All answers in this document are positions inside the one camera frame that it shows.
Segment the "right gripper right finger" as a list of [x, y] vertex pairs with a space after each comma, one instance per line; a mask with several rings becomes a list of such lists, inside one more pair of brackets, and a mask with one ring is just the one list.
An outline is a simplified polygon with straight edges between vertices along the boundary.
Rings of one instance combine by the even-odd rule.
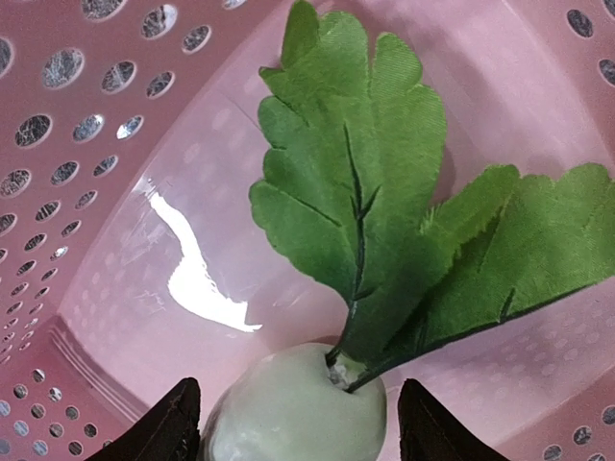
[[398, 398], [403, 461], [508, 461], [469, 431], [417, 379]]

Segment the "pink perforated plastic basket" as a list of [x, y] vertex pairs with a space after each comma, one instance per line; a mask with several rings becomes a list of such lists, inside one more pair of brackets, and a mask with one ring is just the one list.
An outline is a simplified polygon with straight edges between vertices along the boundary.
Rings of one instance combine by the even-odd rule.
[[[297, 1], [1, 5], [1, 456], [86, 460], [181, 379], [201, 436], [261, 359], [348, 309], [253, 220], [263, 67]], [[433, 200], [492, 164], [614, 181], [610, 1], [307, 1], [401, 38], [447, 121]], [[382, 376], [417, 379], [508, 460], [614, 456], [614, 274]]]

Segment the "white toy radish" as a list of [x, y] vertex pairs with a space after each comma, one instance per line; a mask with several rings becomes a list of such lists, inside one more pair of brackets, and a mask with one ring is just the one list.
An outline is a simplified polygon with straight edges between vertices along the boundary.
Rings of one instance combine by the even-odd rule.
[[558, 179], [492, 164], [433, 200], [445, 110], [398, 36], [370, 40], [352, 14], [297, 1], [279, 64], [259, 74], [253, 220], [348, 313], [334, 345], [247, 369], [210, 414], [201, 459], [374, 460], [385, 373], [613, 276], [614, 181], [598, 163]]

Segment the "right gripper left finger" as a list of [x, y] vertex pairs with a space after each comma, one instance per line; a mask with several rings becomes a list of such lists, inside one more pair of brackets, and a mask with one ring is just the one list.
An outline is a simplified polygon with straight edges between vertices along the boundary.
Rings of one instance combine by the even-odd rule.
[[194, 377], [185, 377], [129, 430], [86, 461], [195, 461], [200, 415], [200, 386]]

